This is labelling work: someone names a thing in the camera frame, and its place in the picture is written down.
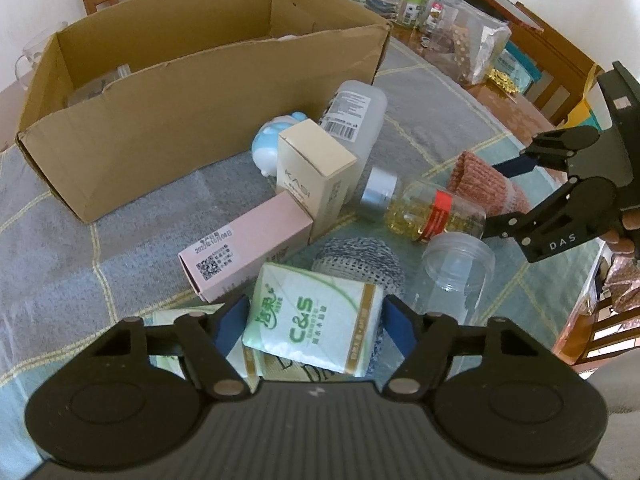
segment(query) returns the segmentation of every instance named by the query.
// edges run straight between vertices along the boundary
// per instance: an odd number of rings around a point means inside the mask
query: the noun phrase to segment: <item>plastic cup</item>
[[[441,312],[469,324],[494,270],[493,251],[478,238],[465,233],[434,236],[422,255],[411,306],[418,314]]]

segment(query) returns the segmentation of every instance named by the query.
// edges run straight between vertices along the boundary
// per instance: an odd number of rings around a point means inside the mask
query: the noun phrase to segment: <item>bottle label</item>
[[[355,142],[370,103],[370,97],[356,92],[338,92],[329,111],[322,117],[320,126],[337,139]]]
[[[404,8],[402,18],[400,19],[400,24],[413,25],[415,23],[415,20],[418,18],[418,14],[420,14],[420,10],[420,5],[407,4],[407,6]]]
[[[424,26],[422,28],[422,32],[427,34],[428,36],[435,30],[438,25],[438,20],[440,19],[440,13],[442,12],[442,4],[435,2],[431,6],[431,10],[427,19],[424,22]]]
[[[447,221],[449,221],[452,202],[453,197],[449,193],[441,190],[436,191],[436,199],[433,201],[431,214],[424,223],[420,236],[418,236],[419,242],[428,242],[435,235],[444,231]]]

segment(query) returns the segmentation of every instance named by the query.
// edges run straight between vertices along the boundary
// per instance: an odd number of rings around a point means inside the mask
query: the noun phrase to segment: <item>clear plastic bag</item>
[[[511,30],[464,0],[441,0],[442,10],[424,59],[463,85],[481,83],[500,56]]]
[[[120,65],[116,70],[102,74],[73,92],[66,100],[66,106],[73,106],[102,94],[102,91],[114,81],[131,75],[128,64]]]

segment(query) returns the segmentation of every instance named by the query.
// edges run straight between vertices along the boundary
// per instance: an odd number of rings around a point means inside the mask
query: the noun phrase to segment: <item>kasi box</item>
[[[193,290],[212,303],[305,248],[312,220],[289,193],[279,193],[178,254]]]
[[[314,220],[311,241],[338,219],[357,160],[311,119],[279,133],[277,190],[289,191]]]
[[[345,80],[372,82],[389,33],[348,0],[127,0],[52,37],[17,143],[91,222],[249,149],[275,116],[317,120]],[[297,37],[273,39],[289,34]],[[123,64],[132,75],[65,108],[76,89]]]

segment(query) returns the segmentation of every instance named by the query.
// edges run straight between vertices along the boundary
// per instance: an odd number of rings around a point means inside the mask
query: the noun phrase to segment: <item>table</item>
[[[424,47],[420,44],[422,34],[419,30],[394,24],[392,35],[418,56],[424,57],[422,55]],[[470,86],[465,90],[487,108],[525,146],[531,144],[534,134],[551,132],[556,129],[542,112],[520,93],[509,97],[491,81]],[[547,171],[559,182],[566,181],[565,173],[555,170]]]
[[[503,128],[486,108],[470,106],[462,88],[436,71],[421,70],[419,56],[395,47],[389,48],[383,74],[376,78],[390,106],[369,164],[397,168],[403,174],[428,174],[430,180],[446,185],[463,150],[493,160],[517,155],[518,147],[501,134]],[[272,183],[260,175],[250,153],[241,153],[87,226],[50,195],[17,148],[4,153],[0,240],[6,243],[0,243],[0,290],[7,301],[0,304],[0,313],[6,320],[4,334],[12,334],[11,341],[2,343],[14,346],[0,359],[0,376],[5,377],[0,406],[7,407],[0,442],[12,443],[10,448],[0,446],[0,478],[6,477],[5,465],[23,476],[40,463],[24,432],[25,390],[46,380],[102,333],[111,316],[146,316],[160,308],[193,306],[194,293],[177,252],[273,196]],[[550,182],[537,171],[526,175],[522,185],[537,198],[552,192]],[[387,267],[394,276],[401,269],[400,282],[410,286],[424,248],[391,233],[381,222],[359,221],[348,210],[335,230],[289,263],[310,269],[321,244],[348,238],[383,241],[385,273]],[[509,317],[551,348],[582,290],[595,258],[593,249],[586,244],[562,258],[529,265],[515,243],[500,238],[487,243],[496,253],[495,278],[478,307],[479,324],[490,316]],[[392,253],[388,258],[387,251]],[[385,349],[392,355],[385,356]],[[395,371],[392,358],[398,354],[395,346],[383,345],[378,363],[387,365],[378,367],[379,382]]]

